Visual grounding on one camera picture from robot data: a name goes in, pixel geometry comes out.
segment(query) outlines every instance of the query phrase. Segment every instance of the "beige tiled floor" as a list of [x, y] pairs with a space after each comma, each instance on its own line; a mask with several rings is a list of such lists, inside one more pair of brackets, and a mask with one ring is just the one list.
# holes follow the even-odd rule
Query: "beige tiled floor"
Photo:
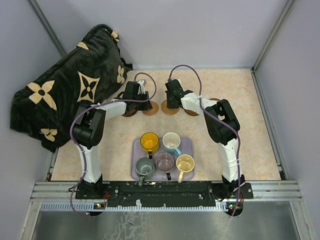
[[[138, 71], [128, 73], [132, 81]], [[157, 94], [153, 101], [161, 106], [166, 99], [165, 82], [169, 70], [146, 70], [157, 83]], [[240, 166], [246, 180], [279, 180], [277, 164], [267, 133], [265, 121], [259, 105], [249, 69], [202, 69], [198, 71], [205, 98], [227, 99], [240, 122]], [[184, 90], [199, 91], [199, 82], [190, 70], [175, 70], [173, 77], [181, 79]], [[152, 81], [147, 77], [146, 90], [151, 96], [154, 91]], [[143, 133], [154, 132], [162, 137], [167, 132], [176, 132], [181, 137], [189, 137], [193, 142], [195, 175], [193, 180], [221, 180], [222, 162], [218, 146], [207, 132], [203, 116], [189, 116], [182, 109], [168, 116], [161, 109], [154, 116], [138, 112], [132, 117], [117, 116], [105, 122], [103, 138], [99, 144], [99, 162], [104, 180], [132, 180], [130, 160], [132, 142]], [[69, 141], [58, 152], [53, 181], [78, 180], [81, 176], [79, 153]]]

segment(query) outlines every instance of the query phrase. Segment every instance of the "white wall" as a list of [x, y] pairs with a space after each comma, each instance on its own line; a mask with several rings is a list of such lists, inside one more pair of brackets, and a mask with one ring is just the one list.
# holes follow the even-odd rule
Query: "white wall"
[[14, 240], [49, 152], [9, 129], [11, 100], [60, 56], [27, 1], [2, 1], [0, 23], [0, 238]]
[[296, 1], [257, 72], [289, 176], [320, 236], [320, 1]]
[[67, 51], [97, 24], [135, 68], [252, 67], [286, 0], [38, 0]]

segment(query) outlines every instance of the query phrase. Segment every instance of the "metal frame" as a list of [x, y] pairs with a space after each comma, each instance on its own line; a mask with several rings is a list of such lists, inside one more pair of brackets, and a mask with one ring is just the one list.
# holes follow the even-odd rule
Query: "metal frame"
[[[61, 54], [64, 56], [66, 51], [59, 41], [56, 33], [49, 24], [47, 18], [43, 14], [36, 0], [27, 0], [32, 9], [34, 10], [36, 16], [39, 18], [40, 22], [47, 31], [53, 44]], [[251, 75], [254, 82], [254, 86], [257, 92], [258, 100], [261, 106], [262, 114], [265, 120], [266, 128], [270, 137], [270, 142], [273, 148], [275, 159], [280, 172], [284, 172], [284, 177], [288, 176], [288, 172], [283, 163], [283, 157], [279, 148], [279, 143], [277, 140], [276, 133], [273, 128], [270, 113], [268, 111], [268, 106], [265, 101], [265, 97], [256, 75], [258, 68], [262, 60], [264, 59], [266, 53], [270, 49], [277, 33], [279, 32], [282, 24], [289, 15], [295, 0], [288, 0], [283, 8], [283, 11], [278, 18], [273, 30], [271, 31], [261, 53], [259, 54], [256, 63], [251, 69]], [[58, 150], [48, 156], [48, 166], [44, 177], [44, 182], [36, 182], [31, 195], [27, 213], [25, 215], [25, 220], [21, 233], [18, 237], [19, 240], [31, 240], [33, 232], [36, 226], [38, 214], [40, 211], [70, 211], [69, 200], [70, 192], [68, 189], [76, 184], [74, 181], [55, 181], [48, 182], [51, 178], [51, 174], [55, 165]], [[310, 221], [308, 211], [303, 202], [301, 191], [299, 189], [298, 182], [295, 180], [280, 180], [280, 181], [249, 181], [252, 186], [252, 191], [254, 198], [247, 199], [246, 201], [261, 201], [261, 202], [279, 202], [286, 201], [290, 203], [292, 210], [292, 217], [294, 218], [298, 234], [302, 240], [315, 240], [316, 235], [313, 225]], [[77, 210], [85, 211], [87, 209], [92, 210], [94, 202], [99, 201], [99, 199], [91, 200], [80, 200], [73, 199], [74, 205]], [[143, 207], [137, 205], [137, 207], [116, 207], [107, 208], [105, 211], [225, 211], [226, 202], [217, 202], [216, 208], [210, 207], [197, 207], [197, 208], [154, 208], [154, 209], [144, 209]]]
[[268, 39], [266, 40], [262, 51], [260, 52], [254, 66], [253, 66], [253, 71], [257, 71], [262, 60], [264, 59], [264, 57], [266, 56], [267, 51], [269, 50], [269, 48], [271, 47], [273, 41], [275, 40], [277, 33], [279, 32], [279, 29], [281, 28], [281, 26], [283, 25], [285, 19], [287, 18], [287, 16], [289, 15], [291, 9], [293, 8], [294, 2], [296, 0], [287, 0], [278, 20], [276, 21], [273, 30], [271, 31]]

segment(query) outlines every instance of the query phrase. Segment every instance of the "floral pattern blanket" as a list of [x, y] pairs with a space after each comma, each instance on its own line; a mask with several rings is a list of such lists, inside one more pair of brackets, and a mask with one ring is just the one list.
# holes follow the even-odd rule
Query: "floral pattern blanket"
[[15, 93], [10, 128], [40, 140], [52, 152], [63, 146], [79, 106], [102, 103], [132, 70], [120, 57], [118, 42], [107, 25], [92, 28], [72, 52]]

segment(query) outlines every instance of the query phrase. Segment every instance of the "yellow mug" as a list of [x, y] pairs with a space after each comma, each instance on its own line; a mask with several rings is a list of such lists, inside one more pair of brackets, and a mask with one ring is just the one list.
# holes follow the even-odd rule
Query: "yellow mug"
[[188, 154], [182, 154], [176, 159], [176, 167], [180, 171], [178, 183], [182, 182], [185, 174], [190, 173], [195, 168], [195, 160]]
[[149, 158], [152, 159], [152, 155], [159, 149], [159, 138], [153, 132], [147, 132], [140, 138], [140, 144], [143, 150], [149, 154]]

